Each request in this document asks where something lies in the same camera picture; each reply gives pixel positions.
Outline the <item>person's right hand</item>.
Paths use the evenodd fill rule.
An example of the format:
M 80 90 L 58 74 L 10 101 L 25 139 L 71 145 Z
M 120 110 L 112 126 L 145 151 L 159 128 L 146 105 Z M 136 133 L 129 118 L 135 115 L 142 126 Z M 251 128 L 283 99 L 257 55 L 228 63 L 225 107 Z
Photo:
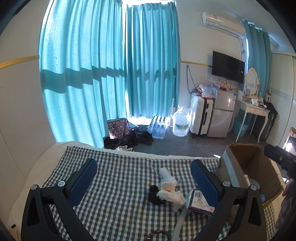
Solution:
M 283 194 L 282 194 L 284 199 L 281 203 L 281 210 L 280 210 L 277 222 L 276 222 L 276 229 L 279 229 L 282 226 L 282 224 L 284 223 L 285 219 L 287 218 L 287 215 L 288 215 L 289 210 L 291 208 L 291 204 L 289 201 L 290 198 L 288 197 L 288 195 L 292 191 L 293 187 L 295 187 L 295 180 L 290 179 L 283 191 Z

